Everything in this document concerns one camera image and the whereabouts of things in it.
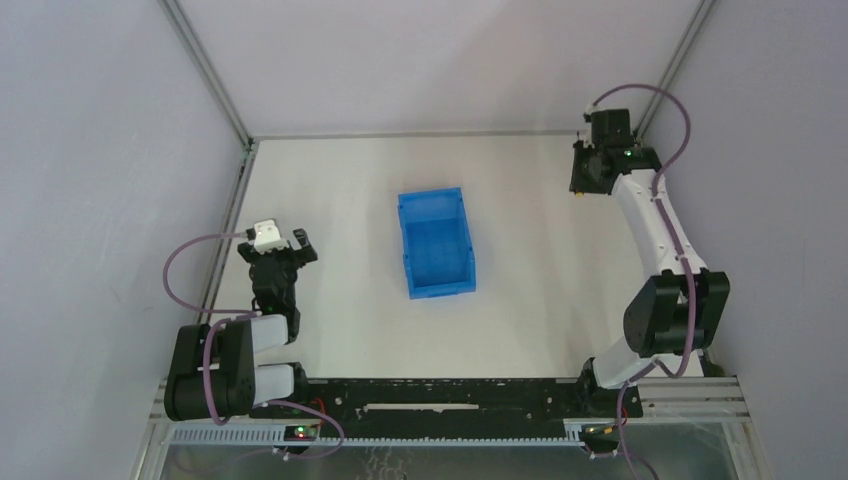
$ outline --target white robotic arm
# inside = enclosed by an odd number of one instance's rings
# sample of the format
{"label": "white robotic arm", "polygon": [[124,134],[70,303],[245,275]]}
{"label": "white robotic arm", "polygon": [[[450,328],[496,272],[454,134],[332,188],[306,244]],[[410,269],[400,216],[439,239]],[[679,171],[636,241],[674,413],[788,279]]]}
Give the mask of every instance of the white robotic arm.
{"label": "white robotic arm", "polygon": [[[591,129],[586,140],[574,144],[570,190],[615,197],[633,232],[646,277],[625,311],[624,337],[588,364],[598,387],[616,389],[657,360],[672,369],[679,366],[690,298],[696,303],[693,350],[708,346],[730,287],[727,276],[710,272],[692,248],[668,200],[665,179],[659,178],[656,192],[652,190],[661,165],[654,150],[637,144],[631,135],[629,112],[594,111],[585,118]],[[679,248],[658,202],[662,202]],[[696,295],[688,291],[679,251],[695,277]]]}

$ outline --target white wall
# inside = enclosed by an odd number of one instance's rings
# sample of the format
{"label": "white wall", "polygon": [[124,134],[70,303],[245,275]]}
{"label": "white wall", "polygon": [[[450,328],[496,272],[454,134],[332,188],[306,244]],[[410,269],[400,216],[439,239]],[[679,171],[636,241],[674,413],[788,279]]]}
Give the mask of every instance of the white wall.
{"label": "white wall", "polygon": [[[240,146],[153,0],[0,6],[0,478],[126,478]],[[173,273],[199,297],[211,249]]]}
{"label": "white wall", "polygon": [[[848,3],[722,2],[674,92],[692,142],[669,188],[726,270],[714,353],[737,373],[777,479],[848,469]],[[652,128],[666,157],[679,114]]]}
{"label": "white wall", "polygon": [[[697,0],[183,0],[254,135],[582,129]],[[649,94],[620,102],[641,111]]]}

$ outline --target blue plastic bin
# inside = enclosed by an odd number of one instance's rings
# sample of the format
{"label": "blue plastic bin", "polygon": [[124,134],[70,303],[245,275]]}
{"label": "blue plastic bin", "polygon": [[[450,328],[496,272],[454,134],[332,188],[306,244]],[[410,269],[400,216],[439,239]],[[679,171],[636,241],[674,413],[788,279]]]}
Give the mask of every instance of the blue plastic bin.
{"label": "blue plastic bin", "polygon": [[477,289],[474,249],[461,189],[398,195],[398,216],[409,298]]}

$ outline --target glass panel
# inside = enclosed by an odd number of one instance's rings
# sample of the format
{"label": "glass panel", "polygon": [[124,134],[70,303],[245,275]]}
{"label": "glass panel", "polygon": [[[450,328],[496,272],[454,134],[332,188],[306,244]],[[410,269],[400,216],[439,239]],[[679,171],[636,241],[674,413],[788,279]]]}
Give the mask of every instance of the glass panel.
{"label": "glass panel", "polygon": [[[646,458],[663,480],[737,478],[721,425],[632,425],[627,428],[627,440],[630,450]],[[175,460],[195,470],[218,468],[204,472],[202,478],[207,479],[632,478],[623,458],[590,460],[576,447],[346,447],[319,460],[284,462],[280,457],[260,453],[233,461],[256,450],[257,447],[172,446],[162,479],[201,476],[181,472]],[[641,478],[651,478],[643,467],[637,468]]]}

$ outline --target white table surface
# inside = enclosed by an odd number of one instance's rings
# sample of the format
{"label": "white table surface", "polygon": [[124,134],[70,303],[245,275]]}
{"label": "white table surface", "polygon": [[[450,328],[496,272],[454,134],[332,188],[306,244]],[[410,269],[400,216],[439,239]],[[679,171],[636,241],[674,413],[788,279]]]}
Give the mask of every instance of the white table surface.
{"label": "white table surface", "polygon": [[[304,228],[318,262],[300,271],[300,336],[259,363],[310,377],[574,377],[622,335],[644,279],[609,196],[568,192],[572,136],[266,140],[238,229]],[[462,187],[477,291],[410,300],[397,195]],[[244,308],[233,244],[216,298]]]}

